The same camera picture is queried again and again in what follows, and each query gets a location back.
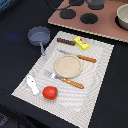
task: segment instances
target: wooden handle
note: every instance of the wooden handle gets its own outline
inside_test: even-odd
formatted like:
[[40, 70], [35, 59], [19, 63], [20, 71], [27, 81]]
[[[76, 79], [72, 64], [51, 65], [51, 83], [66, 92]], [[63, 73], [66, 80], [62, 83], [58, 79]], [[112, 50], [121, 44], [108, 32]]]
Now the wooden handle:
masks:
[[78, 57], [79, 59], [83, 59], [83, 60], [90, 61], [90, 62], [93, 62], [93, 63], [96, 62], [96, 59], [89, 58], [89, 57], [86, 57], [86, 56], [77, 55], [77, 57]]
[[78, 87], [78, 88], [80, 88], [80, 89], [83, 89], [83, 88], [84, 88], [84, 86], [83, 86], [82, 84], [79, 84], [79, 83], [77, 83], [77, 82], [71, 81], [71, 80], [69, 80], [69, 79], [67, 79], [67, 78], [63, 78], [62, 81], [65, 82], [65, 83], [67, 83], [67, 84], [71, 84], [71, 85], [73, 85], [73, 86], [75, 86], [75, 87]]
[[69, 45], [75, 45], [75, 42], [61, 39], [61, 38], [57, 38], [57, 42], [61, 42], [61, 43], [69, 44]]

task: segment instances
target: placemat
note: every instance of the placemat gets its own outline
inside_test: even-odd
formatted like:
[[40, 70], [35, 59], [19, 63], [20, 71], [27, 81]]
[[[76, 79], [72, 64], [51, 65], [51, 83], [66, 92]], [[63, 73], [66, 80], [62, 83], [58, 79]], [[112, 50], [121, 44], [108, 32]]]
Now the placemat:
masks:
[[[62, 31], [58, 32], [46, 49], [46, 56], [41, 56], [28, 73], [36, 80], [37, 87], [40, 90], [38, 95], [34, 96], [32, 94], [31, 89], [27, 86], [26, 77], [14, 90], [12, 95], [80, 128], [87, 128], [114, 46], [82, 37], [90, 45], [88, 50], [82, 51], [77, 45], [70, 46], [57, 42], [57, 38], [73, 40], [76, 36], [78, 35]], [[83, 71], [78, 77], [72, 79], [82, 83], [84, 89], [73, 87], [62, 81], [47, 78], [43, 75], [44, 69], [55, 73], [54, 62], [56, 57], [63, 56], [57, 49], [97, 59], [95, 64], [81, 60]], [[42, 96], [43, 88], [49, 85], [58, 88], [58, 97], [54, 101], [47, 100]]]

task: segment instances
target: dark countertop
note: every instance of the dark countertop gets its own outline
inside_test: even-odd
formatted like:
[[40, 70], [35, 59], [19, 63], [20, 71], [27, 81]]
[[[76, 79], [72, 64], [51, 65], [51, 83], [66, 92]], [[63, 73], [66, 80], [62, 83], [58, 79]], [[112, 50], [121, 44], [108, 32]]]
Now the dark countertop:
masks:
[[[59, 2], [54, 1], [52, 5], [59, 6]], [[15, 0], [0, 13], [0, 104], [52, 128], [75, 128], [73, 124], [11, 96], [41, 56], [40, 47], [30, 44], [27, 33], [33, 27], [45, 26], [51, 32], [51, 40], [57, 32], [65, 31], [114, 45], [89, 128], [127, 128], [128, 44], [50, 25], [48, 19], [53, 12], [44, 0]]]

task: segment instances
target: red tomato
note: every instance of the red tomato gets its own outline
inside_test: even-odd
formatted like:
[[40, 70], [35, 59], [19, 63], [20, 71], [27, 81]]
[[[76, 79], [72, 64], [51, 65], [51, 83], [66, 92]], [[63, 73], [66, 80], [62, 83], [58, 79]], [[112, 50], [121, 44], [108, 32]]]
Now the red tomato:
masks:
[[54, 99], [56, 99], [57, 88], [52, 87], [52, 86], [47, 86], [43, 89], [42, 94], [45, 98], [47, 98], [49, 100], [54, 100]]

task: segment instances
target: kitchen knife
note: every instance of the kitchen knife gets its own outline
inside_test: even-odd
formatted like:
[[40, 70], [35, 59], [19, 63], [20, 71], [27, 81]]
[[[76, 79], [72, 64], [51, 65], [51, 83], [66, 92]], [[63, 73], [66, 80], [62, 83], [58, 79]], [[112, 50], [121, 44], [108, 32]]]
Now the kitchen knife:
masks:
[[39, 93], [35, 79], [31, 75], [27, 75], [27, 85], [31, 88], [33, 95], [37, 95]]
[[[75, 54], [72, 54], [72, 53], [70, 53], [70, 52], [66, 52], [66, 51], [59, 50], [59, 49], [58, 49], [58, 51], [61, 52], [61, 53], [66, 54], [66, 55], [69, 55], [69, 54], [70, 54], [70, 55], [75, 55]], [[82, 60], [90, 61], [90, 62], [93, 62], [93, 63], [96, 62], [96, 59], [93, 59], [93, 58], [89, 58], [89, 57], [82, 56], [82, 55], [75, 55], [75, 56], [77, 56], [79, 59], [82, 59]]]

